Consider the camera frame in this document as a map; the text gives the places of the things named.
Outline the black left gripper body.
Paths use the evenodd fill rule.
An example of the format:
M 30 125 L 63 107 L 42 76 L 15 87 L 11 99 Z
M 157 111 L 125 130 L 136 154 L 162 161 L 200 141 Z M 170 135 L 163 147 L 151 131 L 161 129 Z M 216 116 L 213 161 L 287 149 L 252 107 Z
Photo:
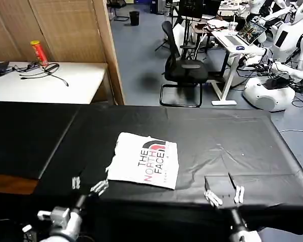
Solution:
M 89 201 L 91 194 L 80 195 L 74 205 L 74 212 L 82 212 L 86 208 L 86 204 Z

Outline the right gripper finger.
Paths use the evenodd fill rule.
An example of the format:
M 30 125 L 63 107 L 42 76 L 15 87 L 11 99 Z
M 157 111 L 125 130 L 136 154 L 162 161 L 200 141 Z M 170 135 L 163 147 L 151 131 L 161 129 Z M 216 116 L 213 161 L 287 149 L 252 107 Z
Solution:
M 231 173 L 228 173 L 229 179 L 232 183 L 232 186 L 235 189 L 235 196 L 234 196 L 234 202 L 236 204 L 243 204 L 244 201 L 244 186 L 239 186 L 237 183 L 234 181 L 233 176 Z
M 213 206 L 213 207 L 219 207 L 223 205 L 223 201 L 210 189 L 210 185 L 209 182 L 206 178 L 206 176 L 204 176 L 205 179 L 205 192 L 204 192 L 204 196 L 206 198 L 206 200 Z

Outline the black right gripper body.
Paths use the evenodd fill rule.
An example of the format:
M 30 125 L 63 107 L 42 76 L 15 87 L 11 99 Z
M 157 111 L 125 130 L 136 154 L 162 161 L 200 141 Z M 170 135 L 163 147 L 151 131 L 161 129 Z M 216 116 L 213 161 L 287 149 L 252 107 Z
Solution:
M 230 224 L 233 227 L 245 227 L 245 221 L 242 218 L 239 209 L 237 207 L 229 210 Z

